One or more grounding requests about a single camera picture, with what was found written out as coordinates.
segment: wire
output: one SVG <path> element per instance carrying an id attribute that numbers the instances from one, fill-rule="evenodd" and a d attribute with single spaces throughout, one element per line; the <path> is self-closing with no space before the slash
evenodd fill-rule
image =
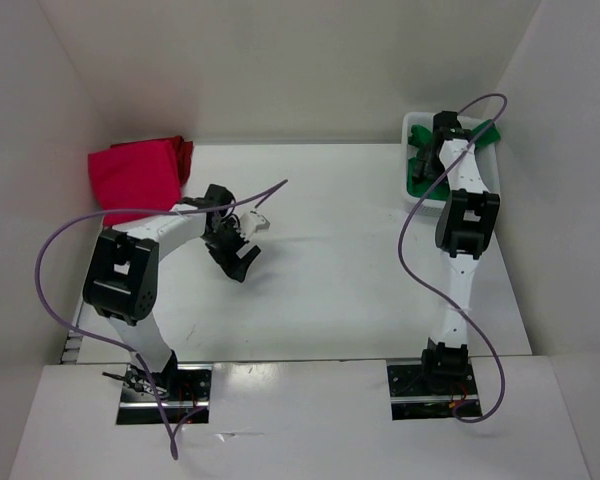
<path id="1" fill-rule="evenodd" d="M 394 397 L 399 397 L 401 393 L 404 393 L 404 392 L 406 392 L 407 390 L 409 390 L 409 389 L 410 389 L 411 387 L 413 387 L 413 386 L 416 384 L 416 382 L 417 382 L 418 380 L 420 380 L 421 378 L 422 378 L 422 373 L 419 373 L 419 374 L 416 376 L 416 378 L 414 378 L 413 380 L 411 380 L 411 382 L 410 382 L 410 383 L 409 383 L 409 384 L 408 384 L 406 387 L 404 387 L 404 388 L 401 388 L 400 390 L 398 390 L 397 392 L 395 392 L 395 393 L 393 394 L 393 396 L 394 396 Z"/>
<path id="2" fill-rule="evenodd" d="M 507 384 L 505 375 L 504 375 L 504 368 L 502 367 L 502 362 L 500 361 L 500 357 L 498 356 L 498 353 L 496 352 L 495 347 L 491 343 L 491 340 L 489 340 L 489 338 L 485 335 L 485 333 L 478 326 L 478 324 L 476 322 L 474 322 L 471 319 L 471 317 L 469 317 L 469 315 L 467 315 L 467 313 L 460 307 L 460 305 L 458 305 L 458 303 L 456 303 L 456 301 L 453 298 L 451 298 L 449 295 L 442 292 L 438 288 L 434 287 L 430 283 L 427 283 L 422 278 L 420 278 L 418 275 L 416 275 L 413 270 L 411 270 L 411 268 L 407 265 L 407 262 L 404 259 L 403 243 L 404 243 L 405 234 L 407 232 L 407 228 L 409 227 L 409 224 L 413 220 L 413 217 L 415 216 L 416 212 L 420 209 L 420 207 L 422 206 L 424 201 L 429 197 L 429 195 L 431 195 L 431 192 L 433 192 L 436 189 L 436 187 L 438 185 L 440 185 L 440 183 L 442 181 L 444 181 L 445 178 L 447 178 L 447 175 L 449 175 L 449 172 L 451 172 L 451 170 L 453 170 L 462 161 L 462 159 L 465 157 L 465 155 L 467 154 L 469 149 L 476 143 L 476 141 L 480 137 L 482 137 L 482 135 L 484 135 L 484 133 L 489 128 L 491 128 L 491 126 L 496 122 L 496 120 L 498 120 L 500 118 L 500 116 L 504 113 L 504 110 L 507 108 L 508 100 L 507 100 L 507 97 L 505 95 L 503 95 L 502 93 L 488 93 L 486 95 L 482 95 L 481 97 L 476 98 L 474 101 L 472 101 L 471 103 L 466 105 L 464 108 L 462 108 L 458 112 L 458 115 L 460 115 L 461 113 L 463 113 L 469 107 L 472 107 L 476 103 L 481 102 L 482 100 L 485 100 L 487 98 L 494 98 L 494 97 L 500 98 L 502 100 L 502 106 L 500 107 L 500 110 L 498 111 L 498 113 L 496 113 L 496 115 L 491 120 L 489 120 L 489 123 L 487 123 L 482 128 L 482 130 L 480 130 L 476 134 L 476 136 L 474 136 L 471 139 L 471 141 L 467 144 L 465 150 L 458 156 L 458 158 L 456 158 L 453 161 L 453 163 L 451 165 L 449 165 L 449 168 L 447 168 L 444 172 L 442 172 L 442 175 L 440 175 L 436 179 L 436 181 L 431 184 L 431 186 L 427 189 L 427 191 L 424 192 L 422 197 L 420 197 L 420 199 L 416 202 L 415 206 L 409 212 L 409 215 L 407 215 L 407 219 L 405 220 L 404 225 L 402 226 L 402 230 L 400 231 L 400 236 L 398 237 L 398 259 L 400 260 L 400 264 L 402 265 L 402 268 L 404 268 L 405 272 L 407 272 L 407 274 L 411 278 L 413 278 L 416 282 L 418 282 L 424 288 L 435 293 L 442 299 L 446 300 L 447 303 L 449 303 L 449 305 L 451 305 L 453 308 L 455 308 L 458 311 L 458 313 L 462 316 L 462 318 L 464 318 L 464 320 L 478 333 L 478 335 L 480 335 L 482 340 L 484 340 L 484 343 L 486 343 L 487 347 L 489 348 L 489 351 L 491 352 L 491 355 L 493 356 L 493 359 L 496 362 L 496 366 L 498 367 L 498 373 L 500 375 L 500 393 L 498 395 L 498 399 L 496 400 L 496 403 L 493 405 L 491 410 L 489 410 L 487 413 L 485 413 L 481 417 L 477 417 L 477 418 L 462 418 L 457 413 L 458 408 L 460 408 L 463 405 L 466 405 L 468 403 L 475 403 L 476 402 L 475 400 L 466 401 L 466 402 L 461 403 L 460 405 L 457 405 L 455 408 L 453 408 L 453 410 L 451 412 L 452 412 L 453 416 L 456 418 L 456 420 L 458 420 L 462 423 L 483 422 L 487 418 L 491 417 L 494 413 L 496 413 L 496 411 L 500 408 L 500 405 L 502 405 L 502 400 L 504 399 L 504 393 L 505 393 L 506 384 Z"/>
<path id="3" fill-rule="evenodd" d="M 249 198 L 245 198 L 244 200 L 240 200 L 239 202 L 233 202 L 231 205 L 233 207 L 237 207 L 240 205 L 245 205 L 247 203 L 251 203 L 254 200 L 262 199 L 258 203 L 259 205 L 261 205 L 265 200 L 267 200 L 269 197 L 271 197 L 271 195 L 273 195 L 280 188 L 282 188 L 282 186 L 284 186 L 287 182 L 288 182 L 288 180 L 283 180 L 283 181 L 277 183 L 276 185 L 274 185 L 273 187 L 268 188 L 264 192 L 258 193 L 257 195 L 253 195 Z M 125 214 L 139 213 L 139 214 L 145 214 L 145 215 L 165 215 L 165 216 L 199 215 L 202 213 L 211 213 L 211 212 L 218 212 L 221 210 L 226 210 L 226 208 L 227 208 L 226 205 L 220 205 L 217 207 L 199 208 L 197 210 L 181 210 L 179 212 L 154 210 L 154 209 L 146 209 L 146 208 L 116 208 L 116 209 L 112 209 L 112 210 L 100 210 L 97 212 L 87 213 L 85 215 L 81 215 L 72 220 L 69 220 L 69 221 L 65 222 L 64 224 L 62 224 L 60 227 L 58 227 L 51 235 L 49 235 L 49 238 L 47 238 L 45 240 L 45 242 L 42 244 L 42 247 L 40 247 L 40 251 L 38 252 L 38 256 L 36 257 L 36 264 L 35 264 L 35 268 L 34 268 L 34 282 L 36 285 L 36 293 L 38 294 L 38 298 L 40 299 L 40 303 L 42 304 L 42 307 L 47 311 L 47 313 L 51 316 L 51 318 L 53 318 L 56 322 L 58 322 L 64 328 L 71 330 L 72 332 L 79 333 L 80 335 L 83 335 L 85 337 L 90 337 L 95 340 L 100 340 L 101 342 L 115 345 L 116 347 L 120 347 L 120 348 L 126 350 L 127 352 L 129 352 L 129 354 L 135 355 L 138 362 L 140 363 L 140 365 L 144 369 L 145 373 L 147 374 L 147 380 L 149 381 L 149 385 L 151 385 L 151 391 L 153 392 L 153 396 L 156 398 L 156 405 L 158 407 L 158 412 L 160 414 L 162 423 L 164 423 L 165 429 L 167 430 L 167 435 L 169 436 L 169 441 L 170 441 L 169 448 L 171 450 L 171 456 L 173 457 L 174 460 L 178 459 L 178 446 L 176 444 L 176 433 L 178 433 L 178 430 L 180 429 L 180 427 L 182 427 L 182 425 L 184 425 L 187 422 L 187 420 L 189 420 L 192 416 L 194 416 L 198 412 L 204 410 L 205 407 L 194 408 L 191 412 L 189 412 L 187 415 L 185 415 L 178 422 L 178 424 L 176 425 L 176 428 L 172 430 L 171 424 L 169 423 L 169 419 L 167 418 L 167 414 L 164 410 L 164 407 L 162 406 L 162 399 L 160 398 L 160 394 L 158 393 L 158 387 L 156 386 L 155 379 L 153 378 L 153 375 L 151 374 L 151 369 L 149 368 L 147 363 L 142 358 L 142 355 L 140 355 L 138 352 L 136 352 L 132 347 L 130 347 L 126 343 L 123 343 L 119 340 L 114 340 L 113 338 L 108 338 L 103 335 L 98 335 L 97 333 L 92 333 L 87 330 L 83 330 L 79 327 L 76 327 L 76 326 L 72 325 L 70 322 L 63 319 L 58 313 L 56 313 L 56 311 L 53 309 L 53 307 L 51 307 L 51 304 L 47 300 L 47 297 L 44 294 L 44 290 L 42 289 L 42 276 L 41 276 L 42 260 L 44 259 L 44 255 L 47 252 L 51 243 L 53 243 L 53 241 L 62 232 L 64 232 L 68 228 L 72 227 L 76 223 L 83 222 L 90 218 L 97 218 L 97 217 L 102 217 L 102 216 L 108 215 L 108 214 L 118 214 L 118 213 L 125 213 Z"/>
<path id="4" fill-rule="evenodd" d="M 458 387 L 460 387 L 460 390 L 462 390 L 461 400 L 466 400 L 467 396 L 469 395 L 469 392 L 467 391 L 467 387 L 465 387 L 462 382 L 456 382 L 456 385 L 458 385 Z"/>

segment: metal base plate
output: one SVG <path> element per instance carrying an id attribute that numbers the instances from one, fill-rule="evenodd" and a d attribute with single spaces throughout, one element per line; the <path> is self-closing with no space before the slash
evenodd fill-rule
<path id="1" fill-rule="evenodd" d="M 453 417 L 457 402 L 466 402 L 457 410 L 461 417 L 482 415 L 471 365 L 466 378 L 435 392 L 422 378 L 419 360 L 387 362 L 387 375 L 393 420 Z"/>
<path id="2" fill-rule="evenodd" d="M 211 392 L 212 365 L 179 365 L 177 382 L 182 386 L 162 406 L 170 423 L 178 423 L 194 407 L 208 407 Z M 122 387 L 117 425 L 148 425 L 162 423 L 153 395 Z M 198 412 L 188 423 L 209 423 L 209 409 Z"/>

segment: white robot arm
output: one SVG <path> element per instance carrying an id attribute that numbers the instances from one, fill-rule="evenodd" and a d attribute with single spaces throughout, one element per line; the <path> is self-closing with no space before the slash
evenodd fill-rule
<path id="1" fill-rule="evenodd" d="M 436 180 L 467 150 L 471 131 L 465 130 L 456 112 L 440 112 L 433 118 L 433 139 L 417 157 L 414 179 Z M 438 220 L 436 246 L 449 265 L 448 295 L 460 308 L 469 308 L 474 273 L 489 246 L 500 197 L 482 181 L 472 145 L 450 171 L 450 194 Z M 422 354 L 423 375 L 430 386 L 443 386 L 462 378 L 468 368 L 467 323 L 457 310 L 448 308 L 435 325 Z"/>
<path id="2" fill-rule="evenodd" d="M 171 211 L 228 205 L 233 195 L 211 185 L 204 198 L 183 198 Z M 140 353 L 164 395 L 172 385 L 177 357 L 162 338 L 152 313 L 156 301 L 159 262 L 194 238 L 202 238 L 213 259 L 230 278 L 244 281 L 247 269 L 260 253 L 252 235 L 269 228 L 255 210 L 237 217 L 227 210 L 200 214 L 152 217 L 127 232 L 104 230 L 98 237 L 83 288 L 86 303 L 107 318 L 120 339 Z M 149 388 L 134 355 L 125 380 L 132 387 Z"/>

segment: white wall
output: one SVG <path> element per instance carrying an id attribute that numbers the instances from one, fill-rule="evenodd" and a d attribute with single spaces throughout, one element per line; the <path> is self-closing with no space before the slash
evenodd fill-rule
<path id="1" fill-rule="evenodd" d="M 399 141 L 493 90 L 537 0 L 41 0 L 119 137 Z"/>
<path id="2" fill-rule="evenodd" d="M 0 0 L 0 479 L 9 475 L 42 365 L 58 361 L 65 336 L 35 297 L 35 254 L 62 219 L 93 208 L 86 154 L 107 142 L 38 4 Z M 65 315 L 89 243 L 77 229 L 47 263 L 48 291 Z"/>
<path id="3" fill-rule="evenodd" d="M 498 90 L 498 240 L 600 480 L 600 0 L 543 1 Z"/>

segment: white panel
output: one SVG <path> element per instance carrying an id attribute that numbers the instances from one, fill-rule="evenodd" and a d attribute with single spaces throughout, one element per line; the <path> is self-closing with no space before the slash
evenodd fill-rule
<path id="1" fill-rule="evenodd" d="M 600 0 L 543 2 L 498 90 L 498 239 L 600 480 Z"/>
<path id="2" fill-rule="evenodd" d="M 537 3 L 41 0 L 119 136 L 206 141 L 399 141 L 493 90 Z"/>
<path id="3" fill-rule="evenodd" d="M 271 227 L 255 237 L 262 254 L 243 284 L 226 278 L 201 240 L 161 262 L 154 312 L 180 360 L 420 357 L 446 306 L 398 263 L 407 215 L 400 152 L 397 144 L 196 147 L 189 196 L 203 196 L 209 183 L 236 198 L 289 183 L 261 207 Z M 435 246 L 435 224 L 413 222 L 405 257 L 446 289 L 450 267 Z M 495 238 L 475 274 L 471 308 L 501 354 L 531 353 Z M 115 335 L 92 308 L 81 322 Z M 470 335 L 471 354 L 489 355 Z M 127 358 L 91 339 L 80 352 L 83 363 Z"/>
<path id="4" fill-rule="evenodd" d="M 12 480 L 223 478 L 587 480 L 548 359 L 503 359 L 508 390 L 484 424 L 391 421 L 384 362 L 217 365 L 208 425 L 116 426 L 120 366 L 47 367 Z M 484 408 L 491 359 L 474 361 Z"/>
<path id="5" fill-rule="evenodd" d="M 106 140 L 37 3 L 0 1 L 0 479 L 9 474 L 42 366 L 59 360 L 66 335 L 35 296 L 35 254 L 62 220 L 93 208 L 86 154 Z M 69 318 L 84 267 L 79 254 L 92 235 L 70 233 L 44 271 L 54 304 Z"/>

